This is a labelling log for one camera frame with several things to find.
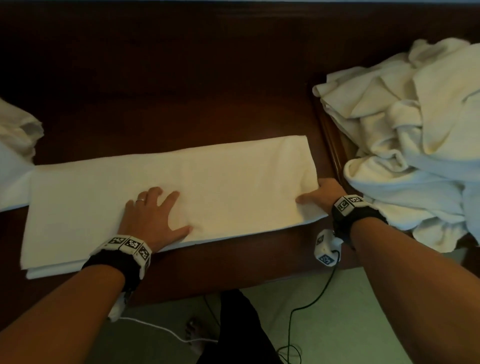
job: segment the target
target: wristband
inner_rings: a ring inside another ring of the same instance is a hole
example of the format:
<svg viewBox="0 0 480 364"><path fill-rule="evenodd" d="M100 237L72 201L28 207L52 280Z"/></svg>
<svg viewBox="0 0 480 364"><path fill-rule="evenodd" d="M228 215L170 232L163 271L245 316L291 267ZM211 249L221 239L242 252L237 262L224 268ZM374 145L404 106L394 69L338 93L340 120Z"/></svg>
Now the wristband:
<svg viewBox="0 0 480 364"><path fill-rule="evenodd" d="M99 264L114 267L125 277L122 292L132 292L144 278L151 255L152 250L143 240L115 235L90 254L82 269Z"/></svg>
<svg viewBox="0 0 480 364"><path fill-rule="evenodd" d="M333 228L336 237L353 247L350 230L355 221L377 218L388 224L387 219L372 204L356 194L343 196L332 206Z"/></svg>

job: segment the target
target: wire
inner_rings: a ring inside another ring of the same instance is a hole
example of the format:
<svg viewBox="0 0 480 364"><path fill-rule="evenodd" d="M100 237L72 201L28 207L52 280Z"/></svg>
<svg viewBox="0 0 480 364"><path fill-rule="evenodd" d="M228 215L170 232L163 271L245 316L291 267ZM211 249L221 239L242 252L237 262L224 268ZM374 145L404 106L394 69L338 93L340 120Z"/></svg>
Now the wire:
<svg viewBox="0 0 480 364"><path fill-rule="evenodd" d="M213 318L215 319L216 324L218 325L218 327L220 327L220 322L216 319L216 316L215 316L215 314L213 313L212 308L211 308L210 305L208 304L207 296L205 296L205 295L204 295L204 301L205 301L205 304L206 304L207 307L208 307L208 310L210 311L210 313L212 314Z"/></svg>
<svg viewBox="0 0 480 364"><path fill-rule="evenodd" d="M339 252L338 250L332 250L332 253L336 253L336 255L337 255L336 263L335 263L335 266L333 267L332 274L330 274L330 277L328 277L328 281L327 281L327 283L325 284L324 289L322 290L322 292L320 293L320 295L319 295L317 298L315 298L315 299L313 300L313 302L309 303L308 305L303 306L303 307L294 308L294 309L291 310L291 312L290 312L290 320L288 321L288 344L287 344L286 346L282 346L280 349L277 350L278 355L280 355L280 356L283 358L283 360L285 360L284 356L281 355L281 354L279 353L279 351L280 351L281 349L287 348L287 359L285 360L285 361L287 362L287 364L291 364L291 363L290 363L290 346L291 346L292 348L294 348L294 349L298 352L299 357L300 357L300 363L299 363L299 364L301 364L301 355L300 355L300 352L298 351L298 349L297 349L294 345L290 344L290 329L291 329L291 326L292 326L292 315L293 315L293 313L294 313L295 311L304 310L304 309L306 309L306 308L309 308L310 306L313 306L313 305L314 305L315 303L317 303L317 301L324 295L324 293L325 293L328 285L329 285L330 282L332 281L333 275L335 274L335 271L336 271L336 267L338 266L338 261L340 260L340 252Z"/></svg>
<svg viewBox="0 0 480 364"><path fill-rule="evenodd" d="M161 326L157 326L157 325L154 325L154 324L150 324L148 322L145 322L145 321L140 321L140 320L137 320L136 318L133 318L133 317L120 317L119 320L130 320L130 321L135 321L135 322L138 322L139 324L144 324L144 325L147 325L147 326L151 326L153 328L159 328L160 330L164 330L166 332L169 332L170 334L172 334L173 336L175 336L178 340L180 340L181 342L185 342L185 343L189 343L189 342L194 342L194 341L208 341L208 342L218 342L218 340L214 340L214 339L205 339L205 338L199 338L199 339L192 339L192 340L184 340L182 339L180 336L178 336L176 333L174 333L172 330L169 330L167 328L163 328Z"/></svg>

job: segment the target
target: floor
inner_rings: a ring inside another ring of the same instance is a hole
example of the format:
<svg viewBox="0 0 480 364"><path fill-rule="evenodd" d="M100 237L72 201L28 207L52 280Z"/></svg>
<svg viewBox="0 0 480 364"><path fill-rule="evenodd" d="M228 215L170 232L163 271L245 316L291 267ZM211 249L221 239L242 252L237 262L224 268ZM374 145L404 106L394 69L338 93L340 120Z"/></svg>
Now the floor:
<svg viewBox="0 0 480 364"><path fill-rule="evenodd" d="M457 250L448 256L459 262L464 253ZM328 276L329 273L323 273L242 290L257 309L262 326L276 348L287 342L291 309L310 303ZM218 295L208 295L207 299L219 317ZM181 337L187 320L196 316L213 332L218 332L202 297L131 308L123 316L167 327ZM411 363L362 268L338 271L319 302L294 314L291 337L292 343L301 348L304 364ZM186 344L169 333L136 322L118 321L103 326L87 363L194 364L196 359ZM290 361L299 362L297 358Z"/></svg>

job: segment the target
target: crumpled white cloth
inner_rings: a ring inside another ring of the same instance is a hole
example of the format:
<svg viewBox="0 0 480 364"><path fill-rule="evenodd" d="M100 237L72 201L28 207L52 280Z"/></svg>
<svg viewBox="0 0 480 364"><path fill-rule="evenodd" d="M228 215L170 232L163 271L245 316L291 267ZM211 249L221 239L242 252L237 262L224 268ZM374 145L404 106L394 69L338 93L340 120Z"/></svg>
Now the crumpled white cloth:
<svg viewBox="0 0 480 364"><path fill-rule="evenodd" d="M0 99L0 211L28 204L32 157L42 136L41 122Z"/></svg>
<svg viewBox="0 0 480 364"><path fill-rule="evenodd" d="M389 223L450 252L480 238L480 44L419 39L370 68L331 73L313 88L358 147L348 182Z"/></svg>
<svg viewBox="0 0 480 364"><path fill-rule="evenodd" d="M318 188L306 136L36 166L21 255L27 277L79 270L116 233L125 202L156 185L164 189L159 203L181 193L169 226L193 226L165 250L326 216L313 204L295 203Z"/></svg>

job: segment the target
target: black pants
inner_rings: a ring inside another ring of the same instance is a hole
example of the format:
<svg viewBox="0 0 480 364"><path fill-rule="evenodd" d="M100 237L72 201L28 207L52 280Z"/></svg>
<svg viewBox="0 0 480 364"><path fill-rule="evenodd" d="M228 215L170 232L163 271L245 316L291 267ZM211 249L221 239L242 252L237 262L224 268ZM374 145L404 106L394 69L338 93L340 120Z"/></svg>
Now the black pants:
<svg viewBox="0 0 480 364"><path fill-rule="evenodd" d="M222 292L218 344L207 344L197 364L281 364L257 311L239 290Z"/></svg>

